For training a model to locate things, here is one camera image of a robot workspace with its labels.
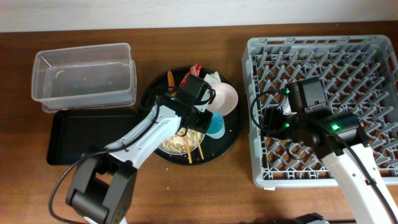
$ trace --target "metal grid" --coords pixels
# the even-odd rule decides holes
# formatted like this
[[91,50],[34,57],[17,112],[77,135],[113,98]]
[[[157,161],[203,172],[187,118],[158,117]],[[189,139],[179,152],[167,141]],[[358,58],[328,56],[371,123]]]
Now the metal grid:
[[[382,175],[398,176],[398,123],[395,122],[398,120],[389,117],[389,113],[396,113],[392,112],[396,102],[391,101],[396,99],[396,89],[386,91],[388,83],[396,80],[393,74],[398,66],[388,38],[361,36],[251,39],[246,53],[248,54],[243,57],[244,72],[245,69],[246,72],[251,72],[251,80],[247,80],[248,74],[244,75],[249,105],[254,96],[263,91],[282,89],[286,83],[295,80],[319,77],[323,93],[331,103],[333,112],[351,111],[359,117],[371,138],[376,164]],[[389,65],[388,59],[383,55],[388,55],[394,63]],[[285,96],[263,96],[257,101],[257,110],[254,113],[260,120],[265,108],[280,108],[285,101]],[[291,159],[285,150],[289,147],[297,157],[303,158],[311,153],[311,148],[261,136],[253,125],[251,132],[257,135],[257,141],[251,142],[251,153],[253,177],[259,187],[289,186],[286,181],[276,184],[266,182],[267,180],[298,180],[294,187],[309,187],[312,186],[311,182],[300,185],[300,180],[333,178],[315,155],[300,161]],[[260,167],[254,166],[258,159]],[[334,184],[330,181],[318,182],[314,186]]]

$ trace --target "green led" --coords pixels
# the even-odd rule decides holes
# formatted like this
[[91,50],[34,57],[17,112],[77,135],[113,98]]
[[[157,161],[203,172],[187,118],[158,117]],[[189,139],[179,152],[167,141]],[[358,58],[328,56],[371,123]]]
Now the green led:
[[331,128],[332,128],[334,131],[336,131],[336,130],[339,129],[340,127],[339,127],[337,124],[333,124],[333,125],[331,126]]

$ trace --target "white backdrop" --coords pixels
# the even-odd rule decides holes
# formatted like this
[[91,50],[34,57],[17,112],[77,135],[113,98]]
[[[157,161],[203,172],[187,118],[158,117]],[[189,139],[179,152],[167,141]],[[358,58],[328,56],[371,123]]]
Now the white backdrop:
[[0,0],[0,32],[398,20],[398,0]]

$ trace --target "black plate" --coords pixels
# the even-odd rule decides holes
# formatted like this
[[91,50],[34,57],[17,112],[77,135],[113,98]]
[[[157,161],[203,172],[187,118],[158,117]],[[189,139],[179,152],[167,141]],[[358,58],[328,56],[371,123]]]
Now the black plate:
[[137,116],[130,109],[58,111],[52,123],[47,162],[72,164],[90,147],[103,148],[136,124]]
[[[183,67],[172,70],[174,82],[176,83],[176,85],[182,81],[185,74],[189,72],[189,69],[190,67]],[[214,71],[202,68],[199,77],[204,78],[207,73],[214,73]],[[232,85],[227,79],[223,78],[222,76],[220,76],[220,78],[222,82]],[[167,90],[167,72],[165,72],[149,85],[144,93],[144,96],[141,98],[140,104],[148,108],[150,105],[154,104],[155,95],[162,95]],[[141,110],[141,115],[141,118],[143,119],[147,115],[147,112]],[[155,153],[167,161],[181,165],[197,165],[212,161],[213,159],[222,156],[239,137],[243,125],[243,113],[240,100],[238,101],[238,105],[235,107],[235,109],[229,115],[224,116],[224,123],[225,135],[221,139],[212,139],[208,136],[205,136],[203,142],[201,143],[203,157],[205,158],[204,160],[201,159],[199,150],[197,148],[191,152],[192,164],[189,164],[186,154],[171,155],[160,149],[156,149]]]

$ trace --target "red wrapper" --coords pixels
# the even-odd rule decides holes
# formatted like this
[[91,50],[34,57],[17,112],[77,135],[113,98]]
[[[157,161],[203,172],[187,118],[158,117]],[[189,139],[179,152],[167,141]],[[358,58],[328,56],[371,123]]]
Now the red wrapper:
[[195,64],[194,66],[192,66],[191,69],[189,70],[189,72],[184,76],[184,79],[181,81],[180,86],[185,85],[189,74],[198,77],[200,74],[200,69],[201,69],[201,65]]

